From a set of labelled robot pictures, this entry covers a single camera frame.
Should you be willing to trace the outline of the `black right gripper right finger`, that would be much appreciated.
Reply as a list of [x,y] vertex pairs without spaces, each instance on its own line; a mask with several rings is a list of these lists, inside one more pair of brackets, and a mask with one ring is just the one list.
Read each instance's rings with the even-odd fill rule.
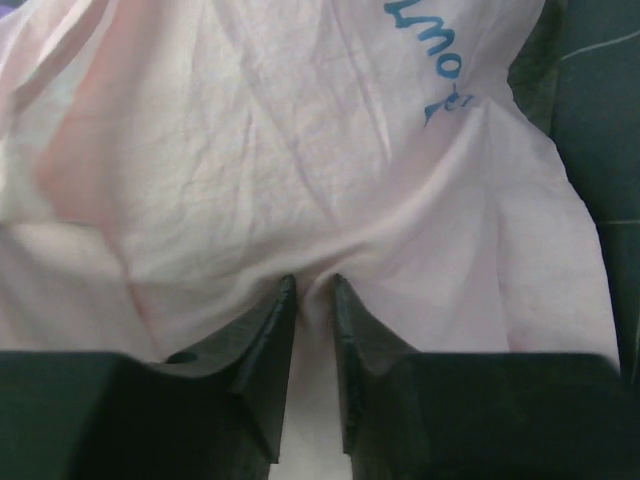
[[425,353],[333,279],[356,479],[635,479],[639,400],[603,357]]

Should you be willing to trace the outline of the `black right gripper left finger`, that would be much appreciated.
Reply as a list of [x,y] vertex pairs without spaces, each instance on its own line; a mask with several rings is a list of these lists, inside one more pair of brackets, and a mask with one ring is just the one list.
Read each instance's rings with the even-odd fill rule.
[[161,363],[3,352],[2,477],[267,478],[280,454],[296,314],[288,276]]

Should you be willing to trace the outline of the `purple printed pillowcase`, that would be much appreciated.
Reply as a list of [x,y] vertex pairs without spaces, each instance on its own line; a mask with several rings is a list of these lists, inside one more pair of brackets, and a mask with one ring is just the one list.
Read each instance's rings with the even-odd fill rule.
[[1,346],[158,361],[298,281],[276,479],[347,479],[329,282],[424,351],[618,358],[508,69],[540,1],[30,1],[1,22]]

